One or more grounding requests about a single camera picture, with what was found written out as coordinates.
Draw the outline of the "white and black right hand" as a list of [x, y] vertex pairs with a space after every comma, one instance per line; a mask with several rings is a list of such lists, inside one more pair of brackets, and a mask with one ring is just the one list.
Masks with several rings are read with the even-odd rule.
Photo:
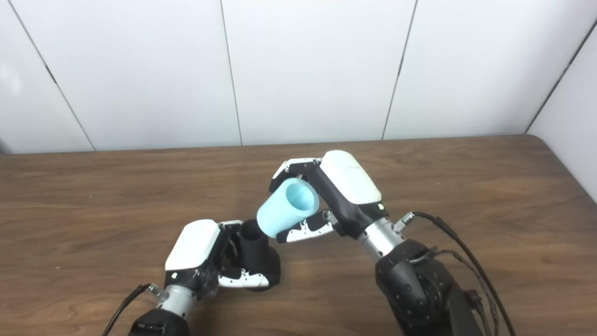
[[273, 175], [271, 197], [258, 211], [261, 228], [279, 243], [316, 238], [331, 231], [360, 239], [389, 215], [373, 180], [350, 153], [289, 159]]

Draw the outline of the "white and black left hand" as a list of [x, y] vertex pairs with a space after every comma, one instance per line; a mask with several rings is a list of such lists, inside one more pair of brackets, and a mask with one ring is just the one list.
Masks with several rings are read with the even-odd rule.
[[281, 260], [256, 219], [202, 219], [183, 228], [165, 271], [165, 287], [180, 286], [201, 299], [220, 287], [267, 291], [281, 281]]

